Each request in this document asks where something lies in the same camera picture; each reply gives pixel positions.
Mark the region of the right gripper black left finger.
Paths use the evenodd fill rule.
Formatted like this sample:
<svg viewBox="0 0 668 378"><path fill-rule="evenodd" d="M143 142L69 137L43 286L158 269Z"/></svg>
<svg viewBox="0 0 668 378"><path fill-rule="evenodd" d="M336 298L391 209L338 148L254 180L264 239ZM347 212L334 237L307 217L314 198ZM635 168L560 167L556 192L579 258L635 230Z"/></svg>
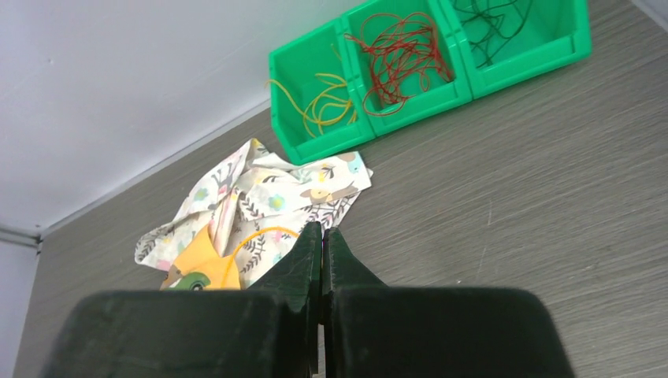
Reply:
<svg viewBox="0 0 668 378"><path fill-rule="evenodd" d="M322 231L241 291L105 291L80 301L44 377L310 377Z"/></svg>

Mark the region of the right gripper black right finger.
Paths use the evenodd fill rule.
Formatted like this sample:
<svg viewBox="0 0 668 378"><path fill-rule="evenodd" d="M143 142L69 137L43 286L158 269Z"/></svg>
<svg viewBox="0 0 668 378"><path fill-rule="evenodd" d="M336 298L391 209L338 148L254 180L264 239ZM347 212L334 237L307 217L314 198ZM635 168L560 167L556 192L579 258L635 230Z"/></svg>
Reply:
<svg viewBox="0 0 668 378"><path fill-rule="evenodd" d="M395 287L325 233L329 377L571 377L546 306L512 287Z"/></svg>

